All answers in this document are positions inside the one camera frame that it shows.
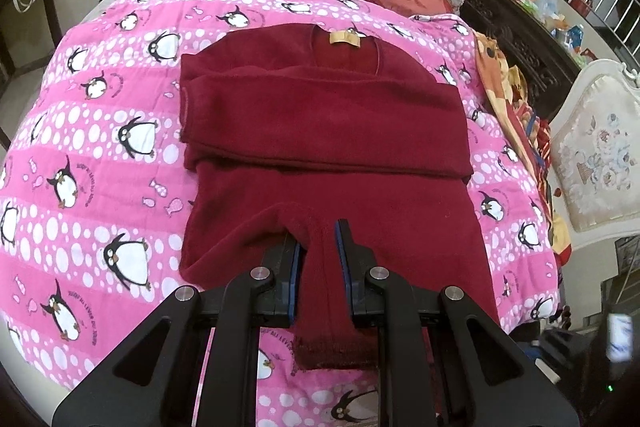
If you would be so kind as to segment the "dark red sweater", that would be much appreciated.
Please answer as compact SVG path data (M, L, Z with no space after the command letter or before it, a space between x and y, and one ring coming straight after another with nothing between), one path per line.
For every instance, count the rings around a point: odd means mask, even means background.
M375 335L349 316L338 220L410 284L460 286L496 315L460 94L407 52L373 37L334 43L316 25L244 29L183 55L179 86L198 181L181 276L222 286L296 239L299 367L375 361Z

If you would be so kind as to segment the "pink penguin blanket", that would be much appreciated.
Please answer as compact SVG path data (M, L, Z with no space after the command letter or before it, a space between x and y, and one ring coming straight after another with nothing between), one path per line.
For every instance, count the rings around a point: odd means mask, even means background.
M406 17L364 0L118 0L72 28L1 170L1 323L31 400L75 388L181 284L196 180L179 141L179 61L233 31L315 24L391 43L460 93L499 323L559 304L548 220L477 76L457 15Z

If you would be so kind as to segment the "white upholstered chair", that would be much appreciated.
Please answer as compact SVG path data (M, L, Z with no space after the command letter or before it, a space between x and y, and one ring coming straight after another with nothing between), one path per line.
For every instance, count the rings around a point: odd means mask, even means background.
M608 58L589 63L550 129L556 208L572 247L638 234L638 72Z

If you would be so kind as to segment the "orange cartoon blanket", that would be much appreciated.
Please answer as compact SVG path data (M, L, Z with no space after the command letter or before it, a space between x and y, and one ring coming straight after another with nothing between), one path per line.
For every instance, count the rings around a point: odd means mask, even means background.
M536 181L556 262L566 265L572 254L572 243L565 220L553 209L553 199L561 192L552 190L548 181L549 123L529 105L526 80L517 67L508 64L497 41L478 31L474 36L476 70L488 103L516 156Z

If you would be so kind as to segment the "dark wooden headboard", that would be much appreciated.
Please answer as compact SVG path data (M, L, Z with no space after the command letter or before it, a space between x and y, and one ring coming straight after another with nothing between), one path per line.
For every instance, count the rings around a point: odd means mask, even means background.
M552 120L580 72L568 51L515 0L465 0L460 14L473 29L498 42L508 63L524 74L529 105Z

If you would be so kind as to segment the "metal railing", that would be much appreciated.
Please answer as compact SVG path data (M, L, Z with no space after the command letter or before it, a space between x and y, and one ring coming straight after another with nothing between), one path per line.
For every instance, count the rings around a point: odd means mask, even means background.
M568 0L618 58L639 67L639 0Z

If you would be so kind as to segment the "dark wooden side table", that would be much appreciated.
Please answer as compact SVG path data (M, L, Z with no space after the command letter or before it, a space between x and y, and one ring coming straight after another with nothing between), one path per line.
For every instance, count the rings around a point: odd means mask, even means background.
M55 0L1 0L1 146L8 148L62 39Z

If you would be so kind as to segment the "cluttered items on shelf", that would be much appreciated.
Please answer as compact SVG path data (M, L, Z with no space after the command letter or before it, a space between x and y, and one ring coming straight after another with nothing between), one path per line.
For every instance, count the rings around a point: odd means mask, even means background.
M614 54L585 17L564 0L514 0L573 55L580 67Z

